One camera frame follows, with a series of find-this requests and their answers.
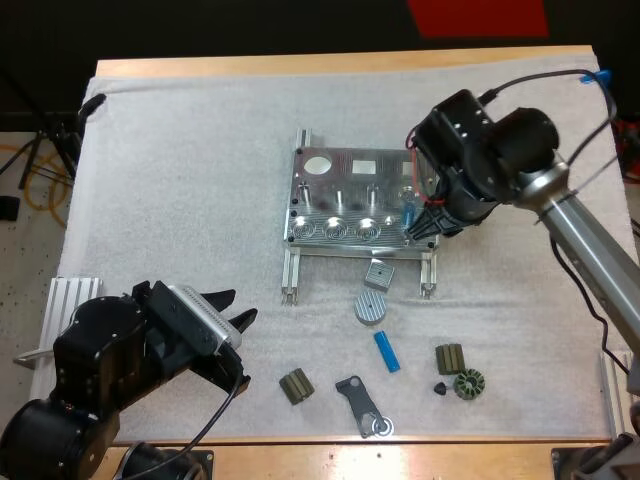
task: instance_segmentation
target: floor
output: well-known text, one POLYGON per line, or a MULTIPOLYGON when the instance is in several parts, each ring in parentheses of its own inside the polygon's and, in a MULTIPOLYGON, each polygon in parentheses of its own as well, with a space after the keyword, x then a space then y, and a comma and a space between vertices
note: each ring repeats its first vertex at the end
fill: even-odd
MULTIPOLYGON (((11 156, 3 146, 19 147, 33 137, 31 133, 0 133, 0 165, 11 156)), ((44 144, 40 153, 53 151, 44 144)), ((21 158, 0 175, 0 195, 23 198, 17 185, 26 158, 21 158)), ((29 192, 33 202, 47 205, 51 181, 34 176, 29 192)), ((56 211, 66 218, 70 194, 56 211)), ((633 218, 640 219, 640 186, 627 187, 633 218)), ((20 353, 37 348, 49 282, 56 275, 62 251, 64 228, 48 210, 36 211, 24 200, 16 222, 0 221, 0 431, 28 400, 32 372, 13 363, 20 353)), ((640 241, 636 238, 640 251, 640 241)))

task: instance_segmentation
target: red object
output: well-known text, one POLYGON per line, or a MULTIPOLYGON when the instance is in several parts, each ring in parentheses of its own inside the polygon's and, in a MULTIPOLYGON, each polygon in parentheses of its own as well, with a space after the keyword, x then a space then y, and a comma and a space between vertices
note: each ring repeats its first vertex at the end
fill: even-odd
POLYGON ((543 0, 409 0, 423 37, 548 37, 543 0))

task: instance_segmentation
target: blue tape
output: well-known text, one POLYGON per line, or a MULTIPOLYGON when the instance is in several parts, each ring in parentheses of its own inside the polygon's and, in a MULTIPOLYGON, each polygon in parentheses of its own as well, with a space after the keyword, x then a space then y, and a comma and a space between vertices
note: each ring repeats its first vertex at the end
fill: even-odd
MULTIPOLYGON (((605 87, 611 85, 611 70, 600 70, 596 72, 596 77, 604 84, 605 87)), ((588 75, 580 77, 581 83, 593 83, 593 78, 588 75)))
POLYGON ((398 358, 396 357, 396 354, 393 351, 393 348, 391 347, 391 344, 389 343, 389 339, 387 338, 387 334, 384 333, 384 330, 374 333, 373 339, 378 344, 378 349, 382 354, 384 363, 387 364, 389 373, 397 372, 398 370, 400 370, 400 364, 398 363, 398 358))

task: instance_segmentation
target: metal leg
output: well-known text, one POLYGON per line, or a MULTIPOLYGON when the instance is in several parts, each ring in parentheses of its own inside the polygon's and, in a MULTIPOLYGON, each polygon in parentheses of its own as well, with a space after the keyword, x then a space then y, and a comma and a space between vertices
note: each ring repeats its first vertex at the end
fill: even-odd
POLYGON ((436 289, 436 260, 438 254, 435 250, 430 250, 422 254, 420 261, 420 296, 431 298, 431 294, 436 289))
POLYGON ((27 164, 25 165, 24 170, 22 171, 22 177, 20 177, 20 183, 18 184, 18 188, 20 190, 24 190, 24 185, 27 183, 27 177, 31 172, 31 168, 33 167, 33 162, 35 162, 36 160, 36 155, 38 155, 38 149, 40 148, 40 143, 42 142, 43 138, 44 138, 44 135, 42 134, 42 132, 38 131, 38 133, 36 133, 35 141, 33 142, 33 145, 31 145, 31 150, 29 151, 29 158, 27 158, 27 164))
POLYGON ((287 248, 284 252, 282 271, 282 304, 298 304, 298 278, 300 272, 300 250, 287 248))
POLYGON ((311 146, 311 129, 299 128, 296 132, 296 146, 295 148, 303 148, 311 146))

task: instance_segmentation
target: black cable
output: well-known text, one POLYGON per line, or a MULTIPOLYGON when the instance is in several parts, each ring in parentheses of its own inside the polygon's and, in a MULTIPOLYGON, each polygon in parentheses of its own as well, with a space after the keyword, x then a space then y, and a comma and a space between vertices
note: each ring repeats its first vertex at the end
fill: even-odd
POLYGON ((573 191, 572 195, 577 195, 578 193, 580 193, 587 185, 589 185, 596 178, 602 175, 602 172, 604 172, 607 168, 609 168, 611 165, 616 163, 617 160, 618 160, 618 155, 614 155, 613 158, 611 158, 611 160, 606 162, 598 170, 593 172, 589 178, 587 178, 584 182, 582 182, 582 184, 573 191))
POLYGON ((31 145, 33 145, 35 143, 35 138, 33 140, 29 140, 27 143, 25 143, 22 147, 20 147, 20 149, 13 154, 13 156, 7 160, 7 163, 5 163, 2 167, 0 167, 0 175, 2 175, 4 173, 4 171, 9 168, 11 165, 13 165, 13 163, 20 158, 20 155, 22 155, 31 145))
POLYGON ((607 90, 607 87, 605 86, 605 84, 602 83, 602 80, 600 80, 600 78, 594 72, 592 72, 591 70, 576 68, 571 70, 558 70, 556 72, 545 72, 545 73, 536 73, 534 75, 527 75, 524 77, 515 78, 507 83, 503 83, 499 87, 490 88, 489 90, 487 90, 485 93, 483 93, 478 97, 478 101, 482 105, 487 105, 489 102, 493 101, 501 91, 509 87, 512 87, 514 85, 517 85, 519 83, 528 82, 530 80, 538 80, 541 78, 561 77, 565 75, 583 75, 591 78, 600 87, 600 90, 602 91, 602 95, 604 96, 604 101, 607 105, 607 119, 604 122, 602 122, 600 125, 598 125, 598 127, 596 127, 596 129, 593 130, 589 135, 587 135, 585 139, 580 143, 580 145, 578 145, 578 147, 574 150, 571 156, 567 159, 567 165, 571 165, 573 162, 575 162, 576 158, 578 158, 578 155, 580 155, 580 153, 585 149, 585 147, 589 145, 589 143, 591 143, 591 141, 600 132, 602 132, 605 128, 607 128, 607 126, 610 123, 612 123, 615 120, 615 117, 618 113, 616 102, 613 100, 611 93, 609 92, 609 90, 607 90))
POLYGON ((624 363, 620 361, 618 357, 616 357, 613 354, 611 350, 607 348, 607 340, 609 338, 609 323, 605 318, 598 315, 598 312, 596 312, 596 309, 593 306, 593 302, 591 301, 591 298, 589 297, 587 290, 584 288, 584 285, 580 281, 580 278, 578 278, 578 276, 573 272, 573 270, 569 268, 569 265, 567 265, 567 263, 563 260, 562 256, 560 255, 560 252, 558 251, 558 244, 556 243, 556 241, 552 237, 549 237, 549 241, 551 243, 551 251, 553 252, 553 256, 556 257, 556 260, 558 261, 562 269, 565 272, 567 272, 567 275, 571 277, 571 280, 573 280, 573 282, 578 287, 578 290, 580 290, 580 293, 582 294, 582 298, 584 298, 584 301, 587 304, 587 308, 589 309, 589 313, 593 318, 595 318, 602 324, 602 342, 600 344, 602 351, 606 353, 614 362, 616 362, 616 365, 618 365, 626 375, 629 375, 629 369, 624 365, 624 363))
POLYGON ((136 473, 134 475, 130 475, 128 477, 122 478, 121 480, 135 480, 137 478, 141 478, 141 477, 143 477, 145 475, 148 475, 151 472, 155 472, 156 470, 160 470, 161 468, 166 467, 171 462, 177 460, 178 458, 186 455, 191 450, 193 450, 193 447, 195 447, 200 442, 200 440, 202 440, 204 438, 204 436, 207 434, 207 432, 209 430, 211 430, 211 427, 213 427, 213 425, 218 421, 218 419, 222 416, 222 414, 227 409, 227 407, 229 406, 231 401, 234 399, 234 397, 236 396, 236 393, 238 393, 238 389, 240 388, 240 384, 242 383, 242 378, 243 378, 242 369, 239 369, 236 381, 233 384, 233 387, 231 388, 231 391, 229 392, 229 395, 227 395, 227 398, 224 400, 224 402, 222 402, 222 405, 220 405, 218 410, 216 410, 216 412, 209 419, 209 421, 202 428, 202 430, 200 430, 200 433, 198 433, 198 435, 196 435, 193 438, 193 440, 191 440, 191 442, 189 442, 188 445, 186 445, 182 450, 180 450, 175 455, 172 455, 171 457, 167 458, 166 460, 163 460, 162 462, 154 465, 153 467, 147 468, 146 470, 143 470, 142 472, 138 472, 138 473, 136 473))

